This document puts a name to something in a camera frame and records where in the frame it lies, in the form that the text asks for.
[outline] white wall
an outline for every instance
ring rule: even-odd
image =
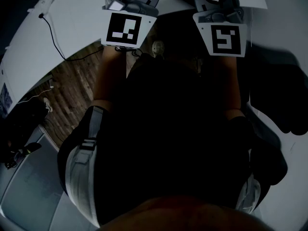
[[[290,51],[308,75],[308,0],[266,0],[253,9],[252,41]],[[308,135],[283,134],[264,114],[260,118],[280,137],[289,171],[260,205],[262,219],[276,230],[297,231],[308,219]]]

